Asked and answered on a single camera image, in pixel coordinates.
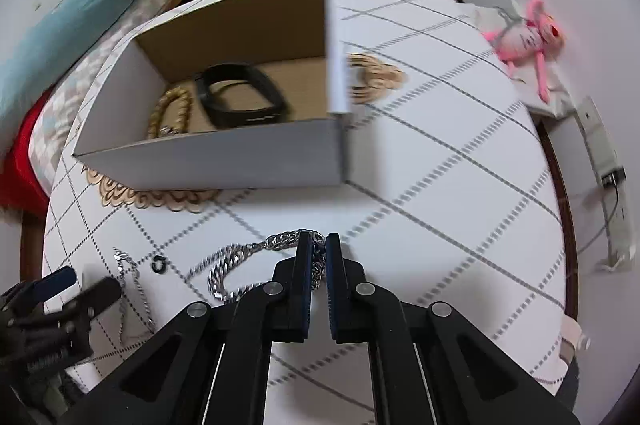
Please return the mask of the black charger plug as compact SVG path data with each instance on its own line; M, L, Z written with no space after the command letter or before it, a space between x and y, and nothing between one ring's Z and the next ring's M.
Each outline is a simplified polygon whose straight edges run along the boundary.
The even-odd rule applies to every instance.
M601 186L603 189L617 188L625 179L625 168L617 167L601 177Z

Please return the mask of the white power strip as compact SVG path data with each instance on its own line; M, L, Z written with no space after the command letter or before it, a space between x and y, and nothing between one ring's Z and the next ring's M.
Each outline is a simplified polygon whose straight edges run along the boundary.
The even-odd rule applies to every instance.
M634 217L628 206L625 192L627 175L617 188L603 189L601 186L601 177L604 174L624 165L608 136L600 112L590 96L585 96L578 104L576 119L590 159L594 179L596 179L597 187L594 188L594 193L597 194L601 203L604 217L602 229L580 250L585 252L601 235L605 235L608 240L608 256L599 261L597 269L605 272L630 269L637 245Z

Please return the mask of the red cloth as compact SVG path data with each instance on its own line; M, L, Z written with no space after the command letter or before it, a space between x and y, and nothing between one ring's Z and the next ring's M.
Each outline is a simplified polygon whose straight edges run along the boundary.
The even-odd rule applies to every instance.
M26 212L39 219L46 217L49 197L40 186L29 161L29 141L38 116L51 96L47 89L29 109L13 145L3 159L1 168L1 207Z

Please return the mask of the white patterned tablecloth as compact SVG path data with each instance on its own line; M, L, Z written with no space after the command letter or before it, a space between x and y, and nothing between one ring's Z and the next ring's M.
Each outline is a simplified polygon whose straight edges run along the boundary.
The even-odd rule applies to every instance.
M378 424L367 345L331 335L331 234L369 282L456 308L570 410L558 397L561 214L506 68L456 0L337 0L337 11L352 107L334 186L126 187L74 156L101 73L63 150L44 238L44 271L77 275L48 310L107 277L122 288L92 320L92 355L68 371L82 398L186 306L233 304L271 281L308 232L308 336L272 344L261 424Z

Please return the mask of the white cardboard box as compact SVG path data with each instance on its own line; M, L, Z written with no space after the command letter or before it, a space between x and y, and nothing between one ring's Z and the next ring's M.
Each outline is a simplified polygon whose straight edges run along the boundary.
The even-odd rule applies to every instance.
M194 80L226 62L267 74L286 118L216 130ZM139 191L334 186L351 107L337 0L194 0L115 50L74 156Z

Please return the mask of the pink panther plush toy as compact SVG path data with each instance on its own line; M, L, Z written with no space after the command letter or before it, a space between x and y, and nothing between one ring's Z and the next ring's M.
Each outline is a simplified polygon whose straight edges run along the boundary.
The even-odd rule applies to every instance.
M533 62L538 97L550 102L547 60L564 46L564 33L558 22L546 11L544 0L528 0L524 16L510 16L504 9L498 13L506 25L495 31L483 32L484 39L498 59L506 64L506 74L515 78L519 63Z

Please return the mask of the white covered box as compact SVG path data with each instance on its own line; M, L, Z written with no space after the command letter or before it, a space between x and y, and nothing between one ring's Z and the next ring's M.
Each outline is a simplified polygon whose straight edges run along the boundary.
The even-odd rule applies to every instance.
M506 12L510 16L524 16L526 5L518 5L516 11ZM499 7L482 7L472 3L463 3L462 11L472 20L474 26L483 34L485 31L495 31L503 28L506 22L498 13ZM564 119L576 110L576 104L570 96L563 81L563 76L558 67L560 52L547 60L547 71L550 88L550 102L545 104L537 94L536 72L533 62L519 63L515 69L515 78L511 78L518 96L526 105L529 112L536 115L547 116L550 119Z

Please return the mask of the teal blanket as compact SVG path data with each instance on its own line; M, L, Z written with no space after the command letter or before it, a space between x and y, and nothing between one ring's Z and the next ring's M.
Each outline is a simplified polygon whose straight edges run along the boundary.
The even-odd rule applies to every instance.
M1 64L1 129L11 138L53 85L135 0L62 0Z

